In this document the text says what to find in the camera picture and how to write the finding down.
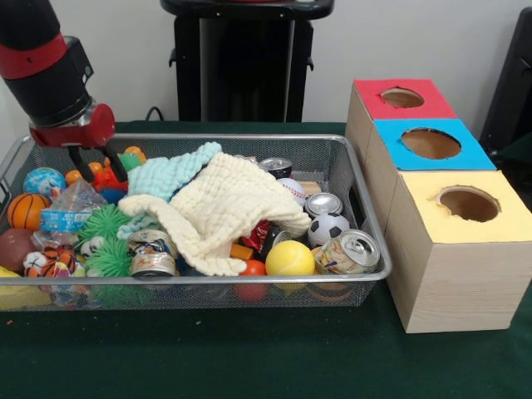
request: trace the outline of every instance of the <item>black stand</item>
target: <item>black stand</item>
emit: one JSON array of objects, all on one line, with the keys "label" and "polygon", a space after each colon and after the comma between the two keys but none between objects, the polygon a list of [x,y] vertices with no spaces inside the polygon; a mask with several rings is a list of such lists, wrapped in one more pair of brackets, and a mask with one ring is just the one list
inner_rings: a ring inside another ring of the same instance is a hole
[{"label": "black stand", "polygon": [[160,0],[175,14],[181,121],[299,122],[313,28],[333,0]]},{"label": "black stand", "polygon": [[480,143],[496,154],[532,131],[532,7],[521,14]]}]

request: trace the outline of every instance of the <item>wooden box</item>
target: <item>wooden box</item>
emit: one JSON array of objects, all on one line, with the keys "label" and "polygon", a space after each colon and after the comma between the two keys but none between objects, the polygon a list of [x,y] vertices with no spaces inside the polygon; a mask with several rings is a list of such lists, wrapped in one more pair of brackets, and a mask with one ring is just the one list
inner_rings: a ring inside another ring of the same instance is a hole
[{"label": "wooden box", "polygon": [[458,119],[374,121],[365,177],[381,228],[386,230],[397,170],[495,170]]},{"label": "wooden box", "polygon": [[427,79],[354,81],[346,137],[364,170],[367,145],[375,132],[373,121],[456,118],[455,112]]},{"label": "wooden box", "polygon": [[386,239],[407,333],[510,325],[532,276],[532,214],[501,172],[401,172]]}]

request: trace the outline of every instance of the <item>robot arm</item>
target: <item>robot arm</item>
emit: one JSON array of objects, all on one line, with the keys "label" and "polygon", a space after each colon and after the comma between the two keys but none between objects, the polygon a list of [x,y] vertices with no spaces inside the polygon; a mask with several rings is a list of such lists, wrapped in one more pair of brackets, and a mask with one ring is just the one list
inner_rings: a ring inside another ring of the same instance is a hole
[{"label": "robot arm", "polygon": [[115,133],[112,110],[85,88],[92,74],[80,41],[61,34],[49,0],[0,0],[0,76],[30,117],[33,139],[66,147],[90,182],[94,176],[79,149],[96,148],[125,181],[126,171],[107,144]]}]

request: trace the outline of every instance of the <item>yellow box top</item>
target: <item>yellow box top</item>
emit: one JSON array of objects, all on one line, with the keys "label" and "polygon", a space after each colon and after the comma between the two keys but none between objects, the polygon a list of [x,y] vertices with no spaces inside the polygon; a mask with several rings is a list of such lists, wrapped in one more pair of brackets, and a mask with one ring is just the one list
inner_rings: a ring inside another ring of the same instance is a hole
[{"label": "yellow box top", "polygon": [[532,214],[502,172],[430,171],[400,175],[432,242],[532,241]]}]

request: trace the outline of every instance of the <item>mesh basket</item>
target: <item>mesh basket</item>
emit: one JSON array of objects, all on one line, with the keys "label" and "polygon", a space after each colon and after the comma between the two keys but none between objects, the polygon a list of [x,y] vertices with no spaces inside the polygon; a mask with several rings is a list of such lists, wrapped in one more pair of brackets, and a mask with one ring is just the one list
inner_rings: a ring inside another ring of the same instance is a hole
[{"label": "mesh basket", "polygon": [[[175,278],[0,278],[0,310],[285,308],[358,306],[376,281],[392,269],[387,246],[350,144],[336,135],[116,135],[111,145],[122,152],[139,146],[148,158],[172,157],[218,141],[231,155],[272,156],[293,162],[296,180],[319,183],[344,203],[343,216],[352,228],[368,232],[381,249],[373,273],[350,275]],[[87,162],[103,162],[100,152],[83,154]],[[3,195],[2,231],[9,201],[22,193],[22,182],[37,167],[66,173],[73,169],[66,151],[34,145],[26,137],[16,143],[0,166]]]}]

